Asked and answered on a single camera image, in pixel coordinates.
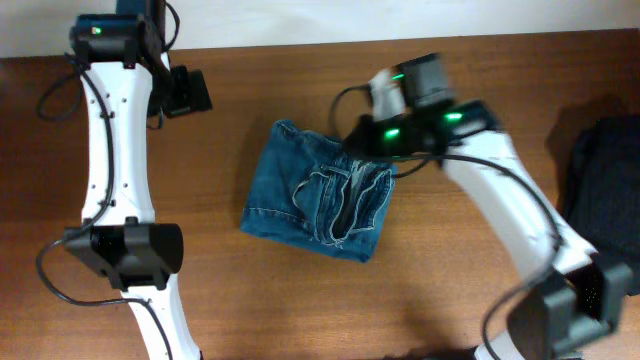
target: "jeans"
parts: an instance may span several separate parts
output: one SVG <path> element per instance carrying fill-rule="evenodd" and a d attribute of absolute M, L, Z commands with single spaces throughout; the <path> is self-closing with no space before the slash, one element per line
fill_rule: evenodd
<path fill-rule="evenodd" d="M 340 143 L 277 121 L 241 230 L 336 258 L 367 262 L 378 244 L 395 167 L 350 158 Z"/>

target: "denim shorts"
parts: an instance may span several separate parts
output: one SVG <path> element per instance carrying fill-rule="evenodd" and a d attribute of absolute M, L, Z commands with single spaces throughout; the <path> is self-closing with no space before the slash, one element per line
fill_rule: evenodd
<path fill-rule="evenodd" d="M 395 168 L 350 158 L 339 142 L 271 128 L 243 211 L 241 230 L 311 251 L 368 261 L 395 186 Z"/>

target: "green light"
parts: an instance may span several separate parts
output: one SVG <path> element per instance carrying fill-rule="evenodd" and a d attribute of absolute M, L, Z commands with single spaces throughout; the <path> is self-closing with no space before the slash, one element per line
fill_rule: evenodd
<path fill-rule="evenodd" d="M 456 122 L 460 119 L 462 119 L 462 114 L 461 113 L 450 113 L 444 116 L 445 119 L 447 119 L 447 121 L 449 122 Z"/>
<path fill-rule="evenodd" d="M 384 138 L 386 140 L 391 140 L 391 139 L 395 138 L 396 136 L 398 136 L 398 134 L 400 134 L 400 130 L 399 129 L 387 130 L 387 132 L 384 133 Z"/>

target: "wooden tabletop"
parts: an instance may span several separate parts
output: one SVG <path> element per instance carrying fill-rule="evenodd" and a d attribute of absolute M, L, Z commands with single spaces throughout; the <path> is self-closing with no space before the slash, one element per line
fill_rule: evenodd
<path fill-rule="evenodd" d="M 460 100 L 490 104 L 553 202 L 580 130 L 640 110 L 636 30 L 173 52 L 174 64 L 202 69 L 214 110 L 149 132 L 149 183 L 157 221 L 184 233 L 180 294 L 206 359 L 373 359 L 479 343 L 482 315 L 518 277 L 473 203 L 435 167 L 398 181 L 365 265 L 238 230 L 274 121 L 326 133 L 336 93 L 430 52 L 444 55 Z M 0 61 L 0 357 L 145 359 L 127 306 L 70 306 L 36 276 L 37 251 L 78 224 L 87 187 L 84 104 L 60 123 L 34 113 L 68 71 L 59 57 Z M 357 96 L 341 106 L 346 133 L 367 108 Z M 77 298 L 118 296 L 64 251 L 46 267 Z M 497 319 L 494 332 L 503 327 Z M 620 333 L 587 358 L 635 359 L 639 335 L 631 298 Z"/>

